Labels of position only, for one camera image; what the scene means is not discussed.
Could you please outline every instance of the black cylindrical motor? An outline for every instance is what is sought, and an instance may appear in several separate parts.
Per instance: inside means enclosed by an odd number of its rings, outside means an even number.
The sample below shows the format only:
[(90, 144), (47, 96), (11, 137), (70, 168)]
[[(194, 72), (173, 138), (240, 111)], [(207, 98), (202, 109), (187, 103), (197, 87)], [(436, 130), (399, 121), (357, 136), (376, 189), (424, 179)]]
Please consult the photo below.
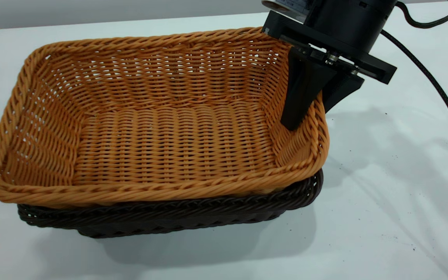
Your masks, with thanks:
[(305, 25), (368, 53), (397, 0), (313, 0)]

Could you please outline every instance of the gray wall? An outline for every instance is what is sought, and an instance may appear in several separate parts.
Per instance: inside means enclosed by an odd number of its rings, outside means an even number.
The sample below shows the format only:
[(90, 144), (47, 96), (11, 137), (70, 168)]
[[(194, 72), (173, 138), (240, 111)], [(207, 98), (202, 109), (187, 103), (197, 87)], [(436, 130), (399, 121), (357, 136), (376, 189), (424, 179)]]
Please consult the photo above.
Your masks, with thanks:
[(0, 0), (0, 28), (263, 11), (267, 8), (261, 5), (260, 0)]

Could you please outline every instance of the basket rim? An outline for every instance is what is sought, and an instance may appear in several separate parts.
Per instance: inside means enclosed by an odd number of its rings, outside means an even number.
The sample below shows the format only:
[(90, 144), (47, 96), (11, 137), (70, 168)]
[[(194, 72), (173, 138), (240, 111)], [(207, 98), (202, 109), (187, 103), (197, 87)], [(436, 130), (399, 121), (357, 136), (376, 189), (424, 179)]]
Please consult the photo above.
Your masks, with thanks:
[(295, 182), (277, 193), (266, 195), (131, 202), (79, 209), (51, 209), (18, 204), (18, 214), (21, 220), (30, 223), (30, 225), (75, 228), (139, 220), (169, 220), (294, 210), (310, 204), (317, 198), (322, 189), (323, 180), (322, 170), (319, 170), (312, 177)]

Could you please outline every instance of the basket bottom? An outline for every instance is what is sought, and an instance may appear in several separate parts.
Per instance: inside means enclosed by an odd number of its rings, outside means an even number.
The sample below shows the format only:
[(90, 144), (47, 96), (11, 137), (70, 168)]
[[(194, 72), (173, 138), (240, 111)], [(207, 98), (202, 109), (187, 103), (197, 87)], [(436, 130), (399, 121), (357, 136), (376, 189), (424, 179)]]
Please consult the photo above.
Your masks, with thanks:
[(178, 183), (275, 167), (258, 102), (125, 109), (87, 117), (72, 184)]
[(218, 217), (192, 217), (187, 219), (142, 221), (132, 223), (122, 223), (122, 225), (112, 223), (99, 226), (78, 227), (77, 231), (91, 238), (122, 237), (138, 234), (169, 233), (187, 229), (201, 229), (218, 227), (233, 224), (251, 224), (273, 220), (283, 214), (285, 210), (263, 212), (245, 215), (229, 215)]

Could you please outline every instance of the wicker basket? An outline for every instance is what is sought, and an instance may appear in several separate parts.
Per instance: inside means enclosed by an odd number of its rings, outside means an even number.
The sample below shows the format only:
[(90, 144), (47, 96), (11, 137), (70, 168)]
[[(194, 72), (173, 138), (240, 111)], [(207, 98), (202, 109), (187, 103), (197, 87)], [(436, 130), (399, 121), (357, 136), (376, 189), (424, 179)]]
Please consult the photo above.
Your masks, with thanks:
[(311, 178), (268, 195), (127, 202), (80, 210), (19, 204), (18, 214), (32, 226), (76, 229), (80, 234), (93, 238), (167, 233), (272, 220), (286, 210), (311, 204), (321, 187), (322, 170), (319, 170)]
[(25, 61), (0, 122), (0, 200), (50, 208), (266, 194), (313, 176), (319, 94), (279, 122), (290, 46), (260, 28), (59, 42)]

